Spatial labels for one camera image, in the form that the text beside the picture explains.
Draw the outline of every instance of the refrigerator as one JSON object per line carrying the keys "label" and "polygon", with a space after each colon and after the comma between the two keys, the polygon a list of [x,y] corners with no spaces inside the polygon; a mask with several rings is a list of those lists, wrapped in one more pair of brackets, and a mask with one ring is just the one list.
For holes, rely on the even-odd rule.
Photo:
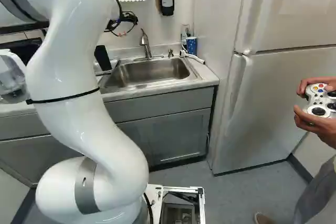
{"label": "refrigerator", "polygon": [[336,0],[195,0],[198,55],[220,78],[209,141],[214,174],[286,159],[300,80],[336,76]]}

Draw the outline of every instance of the shoe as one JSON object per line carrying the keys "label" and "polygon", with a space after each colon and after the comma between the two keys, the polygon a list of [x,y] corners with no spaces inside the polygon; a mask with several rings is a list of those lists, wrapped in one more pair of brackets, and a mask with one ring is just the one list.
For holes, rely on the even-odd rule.
{"label": "shoe", "polygon": [[256,224],[276,224],[275,221],[259,212],[254,215],[254,221]]}

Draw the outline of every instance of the gray floor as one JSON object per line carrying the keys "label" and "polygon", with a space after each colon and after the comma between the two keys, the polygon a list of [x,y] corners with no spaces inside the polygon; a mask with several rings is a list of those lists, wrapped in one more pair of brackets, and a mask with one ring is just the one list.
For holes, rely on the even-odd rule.
{"label": "gray floor", "polygon": [[[287,162],[237,174],[213,177],[206,162],[151,173],[150,183],[202,186],[207,224],[252,224],[253,213],[264,212],[279,224],[290,224],[305,181]],[[24,224],[55,224],[34,206]]]}

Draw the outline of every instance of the gray cabinet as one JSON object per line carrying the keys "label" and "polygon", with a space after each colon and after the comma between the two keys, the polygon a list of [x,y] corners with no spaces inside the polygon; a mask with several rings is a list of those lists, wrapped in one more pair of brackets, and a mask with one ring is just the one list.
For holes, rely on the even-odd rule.
{"label": "gray cabinet", "polygon": [[138,120],[128,123],[119,123],[117,126],[142,150],[148,164],[150,166],[153,165],[153,153],[145,130],[146,121]]}
{"label": "gray cabinet", "polygon": [[[206,154],[213,94],[209,87],[109,102],[106,108],[154,166]],[[36,113],[0,118],[0,168],[31,186],[54,164],[81,156],[47,134]]]}
{"label": "gray cabinet", "polygon": [[204,109],[147,119],[154,164],[205,155],[210,114]]}
{"label": "gray cabinet", "polygon": [[211,109],[118,124],[144,152],[150,165],[206,154]]}
{"label": "gray cabinet", "polygon": [[50,135],[0,142],[1,168],[25,184],[38,183],[48,168],[77,156]]}

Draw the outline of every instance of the hand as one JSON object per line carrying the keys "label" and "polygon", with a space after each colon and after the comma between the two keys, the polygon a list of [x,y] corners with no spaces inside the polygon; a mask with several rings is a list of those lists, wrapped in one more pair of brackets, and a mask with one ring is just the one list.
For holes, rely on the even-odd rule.
{"label": "hand", "polygon": [[305,98],[306,87],[310,84],[315,83],[328,84],[328,86],[324,88],[327,92],[336,90],[336,77],[315,77],[302,80],[300,85],[298,86],[296,93],[302,98]]}
{"label": "hand", "polygon": [[294,106],[294,113],[297,127],[316,133],[323,142],[336,149],[336,119],[321,118],[304,113],[297,105]]}

